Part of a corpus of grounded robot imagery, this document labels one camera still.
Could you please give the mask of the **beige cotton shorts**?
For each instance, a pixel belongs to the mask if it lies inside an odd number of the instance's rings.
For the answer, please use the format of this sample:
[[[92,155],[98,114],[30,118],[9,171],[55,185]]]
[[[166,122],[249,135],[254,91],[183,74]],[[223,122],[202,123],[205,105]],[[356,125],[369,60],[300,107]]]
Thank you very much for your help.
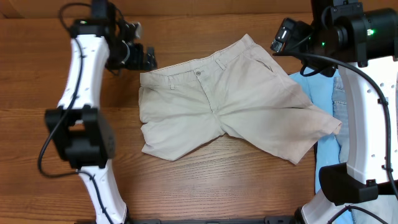
[[[167,161],[229,135],[296,164],[326,120],[248,35],[208,57],[142,73],[140,83],[142,151]]]

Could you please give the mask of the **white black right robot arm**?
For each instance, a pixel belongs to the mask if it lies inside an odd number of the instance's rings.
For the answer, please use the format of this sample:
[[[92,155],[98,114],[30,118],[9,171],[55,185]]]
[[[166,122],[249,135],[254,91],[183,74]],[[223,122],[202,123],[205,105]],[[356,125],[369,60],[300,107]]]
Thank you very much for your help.
[[[313,35],[295,57],[312,69],[338,67],[348,107],[349,155],[320,169],[321,188],[295,213],[331,223],[380,195],[397,195],[397,12],[358,1],[313,1]]]

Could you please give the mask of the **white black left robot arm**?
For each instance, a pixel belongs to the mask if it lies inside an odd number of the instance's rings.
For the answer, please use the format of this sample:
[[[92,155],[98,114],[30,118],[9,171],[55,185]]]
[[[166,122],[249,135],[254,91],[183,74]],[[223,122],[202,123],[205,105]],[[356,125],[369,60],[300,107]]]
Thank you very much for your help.
[[[59,157],[69,162],[82,179],[95,208],[95,223],[132,223],[113,172],[116,140],[100,111],[105,70],[119,76],[123,70],[151,71],[157,68],[154,48],[138,43],[141,24],[128,23],[121,11],[107,0],[89,3],[91,15],[63,25],[71,38],[72,59],[65,91],[53,110],[45,112],[49,136],[37,160],[39,172],[51,179],[42,159],[50,142]]]

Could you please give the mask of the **light blue t-shirt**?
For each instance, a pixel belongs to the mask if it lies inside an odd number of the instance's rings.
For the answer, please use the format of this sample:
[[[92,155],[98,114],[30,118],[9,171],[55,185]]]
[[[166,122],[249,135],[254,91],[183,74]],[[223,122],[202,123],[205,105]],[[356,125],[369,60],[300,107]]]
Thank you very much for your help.
[[[289,77],[297,82],[311,102],[320,109],[326,117],[325,121],[319,121],[320,139],[317,141],[317,152],[315,153],[315,191],[321,190],[319,171],[324,166],[339,164],[340,145],[336,140],[342,122],[333,116],[332,94],[334,79],[339,77],[335,72],[332,77],[316,74],[304,77],[299,72]]]

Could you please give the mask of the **light blue denim jeans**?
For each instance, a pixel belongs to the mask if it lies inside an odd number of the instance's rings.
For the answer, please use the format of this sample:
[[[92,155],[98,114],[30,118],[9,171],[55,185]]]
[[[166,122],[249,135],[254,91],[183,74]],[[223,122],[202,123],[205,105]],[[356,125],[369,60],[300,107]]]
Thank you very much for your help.
[[[347,162],[349,154],[349,127],[346,95],[341,77],[335,77],[332,92],[333,116],[342,122],[336,140],[340,145],[339,161]],[[377,215],[387,223],[397,223],[397,200],[393,195],[380,195],[376,200],[359,203],[357,207],[364,208]],[[345,211],[333,223],[342,224],[378,224],[375,218],[359,210]]]

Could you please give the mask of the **black rail at table edge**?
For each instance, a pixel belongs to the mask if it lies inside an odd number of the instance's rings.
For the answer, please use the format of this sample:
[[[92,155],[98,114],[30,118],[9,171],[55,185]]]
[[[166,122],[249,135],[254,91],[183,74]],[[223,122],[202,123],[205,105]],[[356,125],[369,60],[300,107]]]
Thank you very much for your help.
[[[132,220],[128,218],[127,224],[296,224],[293,216],[268,216],[265,218],[249,219],[221,219],[221,220]]]

